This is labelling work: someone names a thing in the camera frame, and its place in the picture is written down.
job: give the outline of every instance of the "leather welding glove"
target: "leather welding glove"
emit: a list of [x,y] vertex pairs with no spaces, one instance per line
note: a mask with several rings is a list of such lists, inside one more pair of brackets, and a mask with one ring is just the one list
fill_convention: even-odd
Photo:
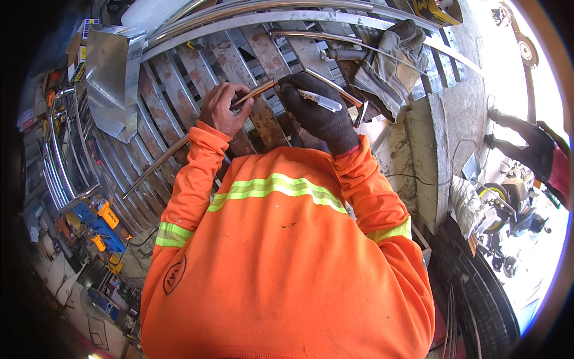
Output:
[[[337,90],[304,72],[287,75],[278,84],[287,111],[295,116],[307,132],[325,141],[333,156],[345,155],[358,148],[359,136],[351,125],[349,111]],[[314,101],[304,99],[297,91],[298,88],[338,101],[343,109],[333,113]]]
[[[428,65],[422,51],[425,38],[413,20],[404,20],[383,33],[378,49],[424,71]],[[371,50],[351,79],[351,85],[387,119],[396,122],[405,98],[420,76],[421,72],[414,68]]]

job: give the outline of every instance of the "reflective stripe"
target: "reflective stripe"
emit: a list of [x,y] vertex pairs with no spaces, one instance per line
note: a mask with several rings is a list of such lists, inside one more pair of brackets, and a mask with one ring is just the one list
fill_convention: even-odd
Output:
[[393,236],[404,236],[409,240],[412,239],[412,234],[410,232],[410,216],[406,217],[405,221],[398,226],[367,233],[367,238],[373,240],[376,244],[379,244],[383,240]]
[[347,213],[339,198],[325,187],[317,186],[306,178],[293,179],[282,173],[272,173],[267,179],[256,178],[250,181],[233,182],[229,192],[215,195],[207,211],[219,211],[229,199],[263,198],[273,191],[291,197],[310,195],[315,204],[324,204],[338,212]]
[[157,230],[156,244],[162,247],[183,247],[193,232],[173,223],[161,222]]

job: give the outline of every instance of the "cable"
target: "cable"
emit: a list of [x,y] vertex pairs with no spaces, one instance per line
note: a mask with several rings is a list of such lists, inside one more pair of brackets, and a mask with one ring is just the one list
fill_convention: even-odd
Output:
[[134,246],[134,247],[141,247],[142,245],[145,244],[145,242],[147,242],[147,241],[153,236],[153,234],[154,234],[155,232],[157,232],[158,229],[159,229],[159,227],[156,227],[156,229],[149,234],[149,236],[146,238],[146,240],[143,241],[143,242],[141,242],[140,244],[134,244],[134,243],[132,243],[131,241],[129,241],[128,244],[131,245],[131,246]]
[[462,142],[472,142],[472,143],[474,143],[474,145],[476,146],[476,149],[478,150],[478,153],[479,153],[478,158],[480,159],[480,157],[481,157],[481,155],[482,155],[482,153],[481,153],[481,151],[480,151],[480,147],[479,147],[479,145],[476,143],[475,140],[468,140],[468,139],[466,139],[466,138],[462,138],[462,139],[459,141],[459,143],[456,144],[455,152],[452,154],[452,160],[451,160],[451,176],[450,176],[450,178],[449,178],[447,181],[445,181],[445,182],[438,183],[438,184],[427,183],[427,182],[424,182],[423,180],[421,180],[418,176],[407,175],[407,174],[405,174],[405,173],[393,173],[392,175],[388,175],[388,176],[385,175],[385,177],[386,177],[386,178],[391,178],[391,177],[395,177],[395,176],[411,177],[411,178],[416,179],[417,181],[419,181],[420,183],[422,183],[422,184],[424,184],[424,185],[426,185],[426,186],[435,186],[435,187],[441,187],[441,186],[444,186],[444,185],[446,185],[446,184],[449,184],[449,183],[452,181],[452,179],[453,179],[453,177],[454,177],[454,175],[455,175],[455,156],[456,156],[456,152],[458,151],[459,146],[460,146],[460,144],[461,144]]

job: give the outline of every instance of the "yellow rim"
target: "yellow rim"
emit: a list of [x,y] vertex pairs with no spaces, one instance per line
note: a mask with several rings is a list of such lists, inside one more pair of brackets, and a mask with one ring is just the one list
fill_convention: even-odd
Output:
[[[500,198],[503,201],[506,201],[506,196],[504,195],[504,193],[502,193],[502,191],[498,188],[495,187],[489,187],[488,190],[491,190],[492,192],[498,193],[498,195],[500,196]],[[487,189],[484,189],[479,195],[478,197],[482,198],[482,196],[488,192]],[[498,226],[500,226],[502,224],[502,221],[495,223],[494,226],[490,226],[487,230],[493,230],[496,229]]]

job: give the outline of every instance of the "red shirt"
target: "red shirt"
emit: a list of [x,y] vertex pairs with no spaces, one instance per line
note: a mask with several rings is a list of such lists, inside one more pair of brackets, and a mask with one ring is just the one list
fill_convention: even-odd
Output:
[[560,147],[554,148],[554,155],[552,158],[552,172],[548,179],[554,189],[560,191],[566,200],[566,207],[569,208],[570,201],[570,161],[562,152]]

